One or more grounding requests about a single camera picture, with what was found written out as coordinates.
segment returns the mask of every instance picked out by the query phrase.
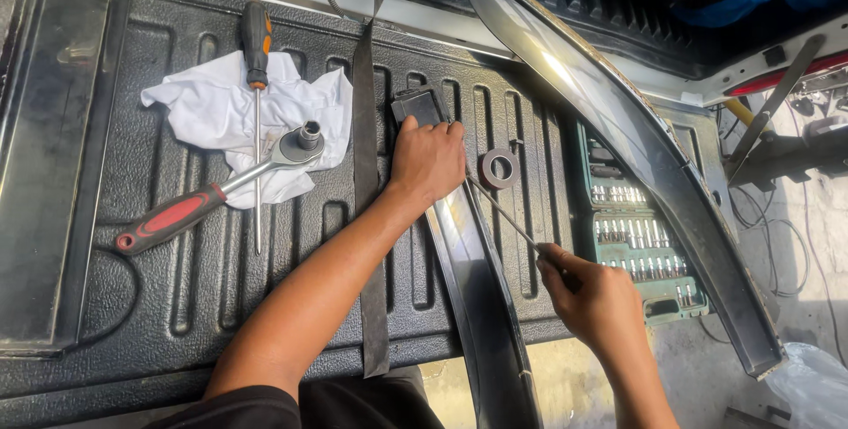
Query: human hand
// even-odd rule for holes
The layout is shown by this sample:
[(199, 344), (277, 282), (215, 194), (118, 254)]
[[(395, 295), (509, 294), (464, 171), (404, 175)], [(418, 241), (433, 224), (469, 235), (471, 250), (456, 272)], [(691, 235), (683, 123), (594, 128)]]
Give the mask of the human hand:
[[(628, 274), (587, 262), (552, 243), (539, 244), (545, 258), (536, 261), (556, 314), (575, 337), (605, 363), (616, 364), (635, 354), (651, 354), (642, 320), (642, 297)], [(583, 286), (571, 293), (560, 271)]]
[(408, 116), (394, 145), (392, 178), (387, 188), (400, 190), (423, 209), (451, 193), (466, 177), (465, 128), (454, 121), (418, 127)]

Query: tape roll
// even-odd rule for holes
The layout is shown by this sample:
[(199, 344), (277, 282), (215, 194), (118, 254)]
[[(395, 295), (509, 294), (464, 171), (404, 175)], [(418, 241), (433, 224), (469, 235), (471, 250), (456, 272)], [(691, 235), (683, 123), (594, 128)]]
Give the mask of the tape roll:
[[(503, 165), (503, 178), (494, 175), (492, 165), (495, 160)], [(515, 157), (515, 154), (510, 152), (509, 149), (493, 149), (484, 154), (480, 160), (480, 180), (492, 190), (503, 190), (512, 187), (516, 180), (518, 180), (519, 172), (518, 157)]]

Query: black sleeve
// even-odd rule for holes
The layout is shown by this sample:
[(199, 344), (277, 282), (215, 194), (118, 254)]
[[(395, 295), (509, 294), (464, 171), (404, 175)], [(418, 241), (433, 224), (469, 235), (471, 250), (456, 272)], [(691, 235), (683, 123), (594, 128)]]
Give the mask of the black sleeve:
[(249, 386), (221, 394), (145, 429), (300, 429), (298, 404), (285, 391)]

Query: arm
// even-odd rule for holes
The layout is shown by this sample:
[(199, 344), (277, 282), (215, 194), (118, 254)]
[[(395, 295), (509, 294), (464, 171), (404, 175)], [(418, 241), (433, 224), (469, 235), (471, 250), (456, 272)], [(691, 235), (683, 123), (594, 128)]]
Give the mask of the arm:
[(462, 183), (462, 133), (459, 122), (418, 128), (415, 118), (404, 120), (386, 189), (256, 308), (218, 359), (205, 399), (267, 385), (298, 400), (303, 373), (345, 320), (377, 263), (428, 207)]
[(547, 260), (583, 282), (571, 293), (553, 264), (536, 261), (556, 314), (604, 368), (616, 396), (618, 426), (678, 427), (648, 347), (642, 297), (627, 273), (587, 262), (554, 244), (539, 246)]

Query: yellow pipe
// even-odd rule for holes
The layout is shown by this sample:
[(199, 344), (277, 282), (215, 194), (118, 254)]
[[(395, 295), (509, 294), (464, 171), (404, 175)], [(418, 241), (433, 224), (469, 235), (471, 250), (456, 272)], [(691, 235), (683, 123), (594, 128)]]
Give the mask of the yellow pipe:
[[(739, 121), (745, 124), (747, 127), (750, 126), (751, 121), (754, 120), (754, 113), (751, 112), (748, 108), (745, 107), (744, 104), (740, 103), (738, 99), (732, 98), (724, 101), (724, 107), (730, 110), (730, 112), (734, 113)], [(763, 131), (771, 131), (772, 126), (770, 124), (766, 124), (766, 128)]]

